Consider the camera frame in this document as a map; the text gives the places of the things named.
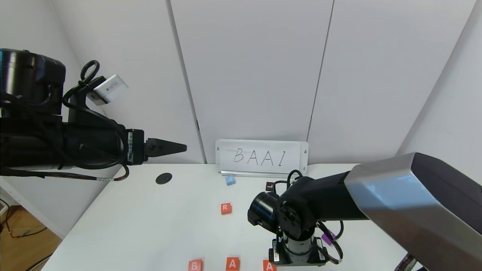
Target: letter b block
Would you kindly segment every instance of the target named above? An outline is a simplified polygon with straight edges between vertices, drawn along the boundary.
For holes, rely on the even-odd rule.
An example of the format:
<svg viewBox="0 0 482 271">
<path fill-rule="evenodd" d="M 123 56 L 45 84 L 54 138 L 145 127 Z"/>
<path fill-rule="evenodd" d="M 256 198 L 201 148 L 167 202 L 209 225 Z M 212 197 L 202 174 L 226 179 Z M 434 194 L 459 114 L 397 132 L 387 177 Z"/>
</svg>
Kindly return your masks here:
<svg viewBox="0 0 482 271">
<path fill-rule="evenodd" d="M 202 271 L 202 259 L 189 261 L 187 271 Z"/>
</svg>

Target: tabletop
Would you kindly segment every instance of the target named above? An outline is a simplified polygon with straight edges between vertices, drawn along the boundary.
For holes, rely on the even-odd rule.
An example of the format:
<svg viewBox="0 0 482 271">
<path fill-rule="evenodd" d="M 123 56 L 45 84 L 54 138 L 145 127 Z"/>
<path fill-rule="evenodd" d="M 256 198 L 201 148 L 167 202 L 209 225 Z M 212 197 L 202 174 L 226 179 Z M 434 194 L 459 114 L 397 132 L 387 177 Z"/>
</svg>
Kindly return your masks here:
<svg viewBox="0 0 482 271">
<path fill-rule="evenodd" d="M 308 166 L 321 178 L 352 169 L 354 164 Z M 144 164 L 130 176 L 109 183 L 65 237 L 43 271 L 185 271 L 203 259 L 204 271 L 224 271 L 226 257 L 240 257 L 240 271 L 262 271 L 275 235 L 252 226 L 247 211 L 254 197 L 273 178 L 236 177 L 226 185 L 214 164 Z M 157 184 L 162 173 L 173 178 Z M 284 191 L 279 185 L 277 191 Z M 221 204 L 232 213 L 221 215 Z M 338 222 L 327 222 L 337 233 Z M 316 236 L 322 232 L 317 229 Z M 278 267 L 287 270 L 393 270 L 405 250 L 371 221 L 345 221 L 338 241 L 344 252 L 339 265 Z M 328 247 L 331 255 L 336 251 Z"/>
</svg>

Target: letter a block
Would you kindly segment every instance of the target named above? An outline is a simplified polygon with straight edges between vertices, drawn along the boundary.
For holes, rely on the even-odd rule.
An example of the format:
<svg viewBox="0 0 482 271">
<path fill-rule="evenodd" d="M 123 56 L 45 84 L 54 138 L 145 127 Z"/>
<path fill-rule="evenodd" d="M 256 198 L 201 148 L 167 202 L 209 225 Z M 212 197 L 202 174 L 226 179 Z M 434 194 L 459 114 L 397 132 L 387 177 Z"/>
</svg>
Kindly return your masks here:
<svg viewBox="0 0 482 271">
<path fill-rule="evenodd" d="M 263 271 L 276 271 L 276 265 L 269 260 L 263 260 Z"/>
<path fill-rule="evenodd" d="M 226 271 L 239 271 L 240 259 L 238 257 L 226 258 Z"/>
<path fill-rule="evenodd" d="M 221 214 L 226 215 L 226 214 L 231 214 L 232 208 L 230 203 L 223 203 L 221 204 Z"/>
<path fill-rule="evenodd" d="M 202 259 L 189 261 L 187 271 L 202 271 Z"/>
</svg>

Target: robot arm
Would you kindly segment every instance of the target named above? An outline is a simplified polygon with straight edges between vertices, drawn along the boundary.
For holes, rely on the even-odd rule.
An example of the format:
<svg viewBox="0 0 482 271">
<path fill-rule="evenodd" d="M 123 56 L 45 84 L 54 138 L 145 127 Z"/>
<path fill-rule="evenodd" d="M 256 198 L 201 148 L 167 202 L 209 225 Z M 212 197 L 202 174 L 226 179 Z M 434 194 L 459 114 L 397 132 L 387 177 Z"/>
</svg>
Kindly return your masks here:
<svg viewBox="0 0 482 271">
<path fill-rule="evenodd" d="M 126 168 L 149 157 L 187 150 L 186 145 L 148 138 L 90 110 L 110 102 L 127 85 L 117 76 L 95 78 L 99 63 L 84 66 L 79 84 L 63 95 L 66 68 L 58 60 L 29 51 L 0 49 L 1 175 L 96 179 L 31 170 Z M 62 122 L 62 105 L 69 108 Z"/>
<path fill-rule="evenodd" d="M 303 176 L 279 197 L 259 194 L 248 211 L 253 225 L 277 234 L 270 260 L 287 266 L 328 261 L 314 237 L 317 223 L 361 219 L 372 220 L 428 270 L 482 270 L 482 187 L 424 154 L 317 180 Z"/>
</svg>

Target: white wall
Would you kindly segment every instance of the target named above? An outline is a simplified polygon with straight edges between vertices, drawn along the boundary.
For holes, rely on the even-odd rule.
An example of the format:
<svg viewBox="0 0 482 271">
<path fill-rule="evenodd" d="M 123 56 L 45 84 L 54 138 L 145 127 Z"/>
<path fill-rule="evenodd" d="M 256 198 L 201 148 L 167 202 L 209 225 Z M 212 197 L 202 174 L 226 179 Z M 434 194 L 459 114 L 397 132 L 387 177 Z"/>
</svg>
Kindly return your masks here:
<svg viewBox="0 0 482 271">
<path fill-rule="evenodd" d="M 106 76 L 130 89 L 104 106 L 107 115 L 145 137 L 179 142 L 187 151 L 148 163 L 203 163 L 200 139 L 165 0 L 52 0 L 81 64 L 97 59 Z"/>
<path fill-rule="evenodd" d="M 48 0 L 0 0 L 0 48 L 28 49 L 67 67 L 65 88 L 79 80 L 80 66 Z M 64 120 L 67 110 L 63 110 Z M 69 172 L 111 177 L 118 168 Z M 65 236 L 106 185 L 102 182 L 5 177 L 3 189 L 60 237 Z"/>
<path fill-rule="evenodd" d="M 8 205 L 19 205 L 19 203 L 7 192 L 0 187 L 0 199 L 4 200 Z"/>
<path fill-rule="evenodd" d="M 309 163 L 395 155 L 475 0 L 335 0 L 308 136 Z"/>
<path fill-rule="evenodd" d="M 482 1 L 398 154 L 422 152 L 482 184 Z"/>
<path fill-rule="evenodd" d="M 220 138 L 306 141 L 333 0 L 176 0 L 208 163 Z"/>
</svg>

